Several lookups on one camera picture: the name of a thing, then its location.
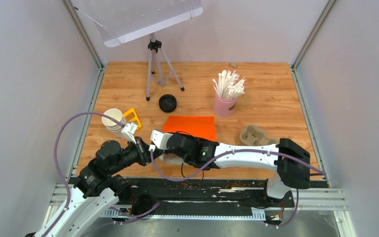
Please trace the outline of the orange paper bag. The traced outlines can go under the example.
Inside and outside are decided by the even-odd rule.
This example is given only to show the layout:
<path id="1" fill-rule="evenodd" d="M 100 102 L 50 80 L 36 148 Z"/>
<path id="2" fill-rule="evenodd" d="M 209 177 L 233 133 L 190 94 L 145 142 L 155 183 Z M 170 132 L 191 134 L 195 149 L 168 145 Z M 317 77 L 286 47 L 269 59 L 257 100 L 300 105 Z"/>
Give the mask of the orange paper bag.
<path id="1" fill-rule="evenodd" d="M 201 137 L 216 141 L 216 125 L 212 116 L 168 116 L 158 127 L 163 132 L 188 133 L 194 137 Z M 188 164 L 181 165 L 169 162 L 166 158 L 156 162 L 159 170 L 168 177 L 182 178 L 197 171 L 197 168 Z"/>

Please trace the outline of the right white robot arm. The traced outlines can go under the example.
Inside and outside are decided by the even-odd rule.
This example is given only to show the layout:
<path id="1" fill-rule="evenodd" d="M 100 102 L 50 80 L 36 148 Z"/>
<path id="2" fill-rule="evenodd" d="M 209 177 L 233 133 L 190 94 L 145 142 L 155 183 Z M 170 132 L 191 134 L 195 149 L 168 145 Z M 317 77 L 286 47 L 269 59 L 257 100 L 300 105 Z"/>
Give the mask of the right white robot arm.
<path id="1" fill-rule="evenodd" d="M 204 170 L 248 167 L 274 171 L 262 192 L 263 202 L 268 206 L 275 206 L 290 189 L 310 187 L 310 153 L 290 139 L 281 138 L 277 144 L 254 147 L 167 133 L 160 147 L 184 163 Z"/>

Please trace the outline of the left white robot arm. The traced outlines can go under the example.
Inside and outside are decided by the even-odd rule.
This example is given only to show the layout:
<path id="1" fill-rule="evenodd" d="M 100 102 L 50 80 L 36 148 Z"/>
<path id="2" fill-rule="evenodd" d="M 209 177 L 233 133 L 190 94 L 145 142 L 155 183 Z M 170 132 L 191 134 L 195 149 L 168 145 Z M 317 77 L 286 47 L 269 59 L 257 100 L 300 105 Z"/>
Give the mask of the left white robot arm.
<path id="1" fill-rule="evenodd" d="M 103 212 L 131 199 L 131 185 L 118 174 L 137 163 L 148 165 L 151 161 L 149 145 L 137 137 L 126 148 L 109 140 L 101 145 L 95 158 L 80 171 L 56 214 L 30 237 L 80 237 Z"/>

